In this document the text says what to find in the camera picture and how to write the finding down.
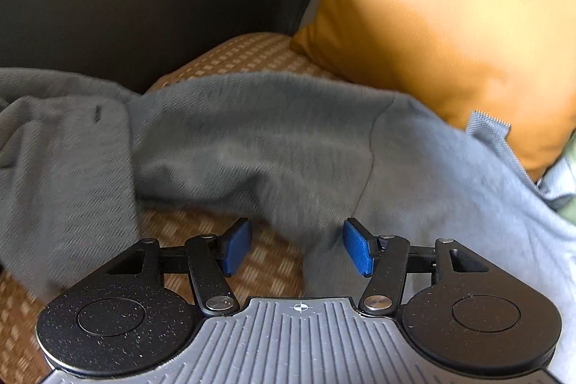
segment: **blue rubber pad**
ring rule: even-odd
[[[252,225],[244,222],[228,240],[228,249],[220,261],[222,273],[234,275],[252,246]]]
[[[354,225],[347,220],[344,222],[342,240],[358,273],[364,276],[372,275],[374,259],[372,259],[370,255],[368,241],[364,239]]]

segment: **gray fabric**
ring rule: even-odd
[[[485,143],[417,101],[290,74],[210,76],[144,96],[86,80],[0,71],[10,102],[0,260],[34,291],[70,284],[135,240],[135,191],[263,217],[303,250],[309,295],[358,299],[366,279],[340,236],[355,216],[416,245],[455,238],[547,295],[564,324],[551,370],[576,375],[574,227]],[[27,87],[44,99],[18,98]],[[423,286],[411,276],[407,295]]]
[[[524,185],[538,195],[546,204],[558,210],[576,196],[576,183],[570,165],[565,157],[560,158],[538,181],[532,184],[526,169],[508,145],[506,137],[510,124],[492,116],[474,111],[465,130],[466,134],[485,144],[510,168]]]

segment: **stitching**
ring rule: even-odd
[[[564,158],[564,161],[566,162],[566,166],[568,166],[568,171],[570,172],[570,176],[572,176],[572,182],[576,186],[576,175],[574,174],[574,168],[572,168],[572,163],[570,162],[569,158],[566,158],[565,155],[562,158]]]
[[[366,182],[364,184],[364,187],[362,188],[362,191],[360,192],[360,196],[358,197],[358,200],[356,200],[354,210],[352,211],[352,216],[356,215],[356,211],[358,210],[358,206],[360,205],[360,201],[362,200],[362,197],[364,197],[364,193],[366,192],[366,189],[368,188],[368,183],[370,182],[370,180],[372,178],[372,173],[374,172],[375,155],[374,155],[374,149],[372,148],[372,136],[374,135],[374,127],[376,126],[376,122],[378,121],[378,119],[383,114],[385,114],[392,107],[392,105],[396,102],[397,96],[398,96],[398,94],[394,94],[394,96],[392,97],[392,101],[390,103],[388,103],[386,108],[384,108],[381,112],[379,112],[374,117],[374,120],[372,121],[372,125],[370,127],[370,133],[368,135],[368,147],[370,149],[370,154],[372,156],[372,163],[370,164],[370,172],[368,173],[368,177],[366,178]]]

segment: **black circular pad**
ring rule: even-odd
[[[105,298],[82,308],[78,323],[87,333],[114,337],[138,327],[146,311],[137,301],[126,298]]]
[[[52,301],[36,327],[53,366],[74,374],[136,374],[175,355],[192,334],[192,309],[176,293],[132,275],[90,279]]]
[[[461,299],[452,306],[452,314],[464,327],[478,332],[502,332],[520,319],[520,311],[513,303],[487,295]]]
[[[554,353],[561,319],[543,295],[503,272],[451,274],[414,295],[402,325],[425,355],[479,376],[510,376]]]

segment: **metal rivet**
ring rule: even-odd
[[[231,297],[212,297],[206,301],[206,307],[212,311],[226,311],[234,306]]]
[[[364,300],[364,306],[369,311],[382,311],[392,305],[392,300],[384,295],[372,295]]]

